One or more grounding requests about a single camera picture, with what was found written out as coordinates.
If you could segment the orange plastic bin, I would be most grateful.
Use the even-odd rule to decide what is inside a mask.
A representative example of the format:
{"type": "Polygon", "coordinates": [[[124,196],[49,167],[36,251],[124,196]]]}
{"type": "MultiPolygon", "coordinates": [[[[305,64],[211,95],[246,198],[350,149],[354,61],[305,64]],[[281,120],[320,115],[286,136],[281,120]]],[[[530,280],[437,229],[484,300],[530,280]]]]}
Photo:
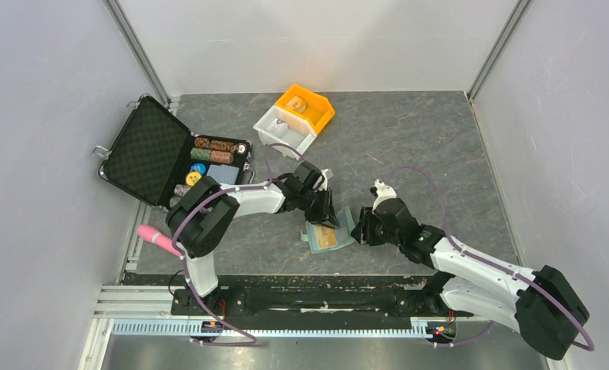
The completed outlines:
{"type": "Polygon", "coordinates": [[[307,121],[316,136],[335,116],[335,109],[325,96],[297,84],[290,86],[275,105],[307,121]]]}

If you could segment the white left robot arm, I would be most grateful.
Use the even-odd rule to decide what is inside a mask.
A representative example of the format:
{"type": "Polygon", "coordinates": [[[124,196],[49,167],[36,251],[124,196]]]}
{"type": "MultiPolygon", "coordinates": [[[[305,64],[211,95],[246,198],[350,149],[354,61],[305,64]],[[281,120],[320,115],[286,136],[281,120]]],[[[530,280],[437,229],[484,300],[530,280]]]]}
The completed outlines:
{"type": "Polygon", "coordinates": [[[338,228],[325,171],[303,161],[297,168],[262,183],[229,185],[205,176],[168,213],[171,245],[183,263],[190,303],[201,314],[220,303],[214,250],[232,221],[254,214],[301,210],[310,224],[338,228]]]}

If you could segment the white plastic bin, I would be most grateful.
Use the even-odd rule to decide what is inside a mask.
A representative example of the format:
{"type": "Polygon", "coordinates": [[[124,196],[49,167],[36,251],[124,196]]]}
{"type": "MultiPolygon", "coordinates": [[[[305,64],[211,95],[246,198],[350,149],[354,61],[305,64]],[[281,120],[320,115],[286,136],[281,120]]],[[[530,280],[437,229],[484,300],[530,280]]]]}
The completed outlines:
{"type": "Polygon", "coordinates": [[[282,143],[300,154],[304,154],[318,136],[305,118],[277,105],[273,105],[253,129],[263,145],[282,143]]]}

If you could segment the green card holder wallet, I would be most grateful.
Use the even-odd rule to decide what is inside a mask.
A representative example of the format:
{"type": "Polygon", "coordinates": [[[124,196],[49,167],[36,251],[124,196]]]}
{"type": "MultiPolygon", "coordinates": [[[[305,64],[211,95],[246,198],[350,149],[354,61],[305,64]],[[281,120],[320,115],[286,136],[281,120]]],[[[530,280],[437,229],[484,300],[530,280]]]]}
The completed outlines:
{"type": "Polygon", "coordinates": [[[325,227],[305,223],[304,231],[301,232],[301,241],[308,244],[312,254],[336,251],[355,243],[351,231],[355,227],[352,212],[349,207],[342,208],[337,213],[340,227],[325,227]]]}

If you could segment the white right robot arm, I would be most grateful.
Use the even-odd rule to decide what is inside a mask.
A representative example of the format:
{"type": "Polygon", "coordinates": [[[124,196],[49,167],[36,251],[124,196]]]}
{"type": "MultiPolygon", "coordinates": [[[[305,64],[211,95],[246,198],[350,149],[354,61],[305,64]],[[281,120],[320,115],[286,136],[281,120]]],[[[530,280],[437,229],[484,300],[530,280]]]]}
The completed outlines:
{"type": "Polygon", "coordinates": [[[369,246],[391,244],[413,263],[436,270],[424,287],[425,309],[463,311],[520,334],[536,352],[561,360],[575,345],[590,313],[564,275],[505,263],[419,223],[399,199],[363,207],[351,235],[369,246]]]}

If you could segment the black poker chip case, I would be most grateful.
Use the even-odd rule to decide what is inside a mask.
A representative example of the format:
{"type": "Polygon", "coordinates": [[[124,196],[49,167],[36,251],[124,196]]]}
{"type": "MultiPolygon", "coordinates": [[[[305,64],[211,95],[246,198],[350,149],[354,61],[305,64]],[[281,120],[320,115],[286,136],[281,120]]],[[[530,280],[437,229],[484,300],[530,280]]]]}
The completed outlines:
{"type": "Polygon", "coordinates": [[[152,207],[169,208],[173,188],[185,184],[194,163],[211,164],[212,150],[194,147],[194,138],[208,137],[237,144],[234,162],[241,184],[250,165],[252,144],[247,140],[195,133],[150,95],[133,102],[133,109],[109,149],[98,146],[98,175],[152,207]]]}

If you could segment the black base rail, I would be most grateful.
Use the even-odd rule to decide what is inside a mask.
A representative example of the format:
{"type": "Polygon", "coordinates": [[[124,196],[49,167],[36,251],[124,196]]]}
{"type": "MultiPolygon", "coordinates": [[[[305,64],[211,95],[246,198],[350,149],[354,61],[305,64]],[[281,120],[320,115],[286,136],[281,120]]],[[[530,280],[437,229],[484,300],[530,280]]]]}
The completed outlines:
{"type": "Polygon", "coordinates": [[[207,309],[250,330],[405,329],[410,318],[448,319],[432,276],[222,275],[207,309]]]}

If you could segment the orange blue chip stack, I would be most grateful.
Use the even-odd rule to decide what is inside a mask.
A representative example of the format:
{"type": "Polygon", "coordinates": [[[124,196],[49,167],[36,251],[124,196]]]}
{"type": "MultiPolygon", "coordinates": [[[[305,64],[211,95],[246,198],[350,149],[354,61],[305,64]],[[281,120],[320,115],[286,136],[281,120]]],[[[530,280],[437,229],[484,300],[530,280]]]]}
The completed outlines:
{"type": "Polygon", "coordinates": [[[234,154],[231,152],[212,150],[210,152],[210,162],[229,165],[234,162],[234,154]]]}

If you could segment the blue playing card deck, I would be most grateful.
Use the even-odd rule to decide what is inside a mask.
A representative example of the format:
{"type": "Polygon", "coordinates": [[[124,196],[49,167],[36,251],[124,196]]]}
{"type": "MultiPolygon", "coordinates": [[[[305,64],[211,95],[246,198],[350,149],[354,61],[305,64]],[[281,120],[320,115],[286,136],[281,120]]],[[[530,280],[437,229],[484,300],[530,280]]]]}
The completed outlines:
{"type": "Polygon", "coordinates": [[[212,177],[218,183],[235,184],[239,174],[239,169],[235,166],[224,164],[211,164],[206,175],[212,177]]]}

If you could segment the purple chip stack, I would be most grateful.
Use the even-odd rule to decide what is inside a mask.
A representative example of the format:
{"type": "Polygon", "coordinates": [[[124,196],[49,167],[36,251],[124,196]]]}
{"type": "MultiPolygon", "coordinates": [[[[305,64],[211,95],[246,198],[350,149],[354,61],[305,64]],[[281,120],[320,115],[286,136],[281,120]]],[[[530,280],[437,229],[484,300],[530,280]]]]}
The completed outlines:
{"type": "Polygon", "coordinates": [[[178,184],[173,188],[173,194],[175,197],[184,197],[191,189],[192,186],[186,184],[178,184]]]}

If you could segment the blue poker chip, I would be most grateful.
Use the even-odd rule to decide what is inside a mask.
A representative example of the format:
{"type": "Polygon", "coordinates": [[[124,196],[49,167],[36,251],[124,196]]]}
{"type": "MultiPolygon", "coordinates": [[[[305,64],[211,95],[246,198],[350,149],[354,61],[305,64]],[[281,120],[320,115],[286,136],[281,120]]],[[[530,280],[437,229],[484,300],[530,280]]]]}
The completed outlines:
{"type": "Polygon", "coordinates": [[[196,173],[199,173],[200,175],[205,175],[207,172],[207,167],[202,163],[194,163],[190,167],[190,172],[196,172],[196,173]]]}

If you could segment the pink handled tool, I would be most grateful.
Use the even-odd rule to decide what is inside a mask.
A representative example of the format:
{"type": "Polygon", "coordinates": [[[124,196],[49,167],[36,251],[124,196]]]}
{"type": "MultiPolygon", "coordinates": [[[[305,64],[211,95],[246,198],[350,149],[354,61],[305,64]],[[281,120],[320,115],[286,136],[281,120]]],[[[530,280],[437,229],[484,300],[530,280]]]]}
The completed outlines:
{"type": "Polygon", "coordinates": [[[136,232],[138,236],[147,243],[154,244],[177,257],[181,256],[181,253],[173,246],[172,239],[155,227],[148,224],[141,224],[136,229],[136,232]]]}

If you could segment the brown chip stack top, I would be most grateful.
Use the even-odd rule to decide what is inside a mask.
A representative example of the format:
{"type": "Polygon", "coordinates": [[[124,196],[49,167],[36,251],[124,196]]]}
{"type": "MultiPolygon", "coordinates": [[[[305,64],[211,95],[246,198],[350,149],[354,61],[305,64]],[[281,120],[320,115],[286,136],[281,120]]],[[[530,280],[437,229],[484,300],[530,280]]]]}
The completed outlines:
{"type": "Polygon", "coordinates": [[[225,140],[211,139],[203,136],[197,136],[194,138],[194,147],[198,149],[221,151],[225,153],[234,153],[237,150],[236,143],[225,140]]]}

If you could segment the yellow poker chip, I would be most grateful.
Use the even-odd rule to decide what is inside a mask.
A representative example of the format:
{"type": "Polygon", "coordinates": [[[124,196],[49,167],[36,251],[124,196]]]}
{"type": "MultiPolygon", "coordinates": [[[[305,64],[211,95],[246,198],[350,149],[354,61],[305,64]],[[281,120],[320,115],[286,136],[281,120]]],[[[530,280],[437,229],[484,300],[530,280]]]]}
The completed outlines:
{"type": "Polygon", "coordinates": [[[199,182],[202,178],[202,175],[197,171],[189,172],[185,176],[185,184],[189,187],[194,186],[197,182],[199,182]]]}

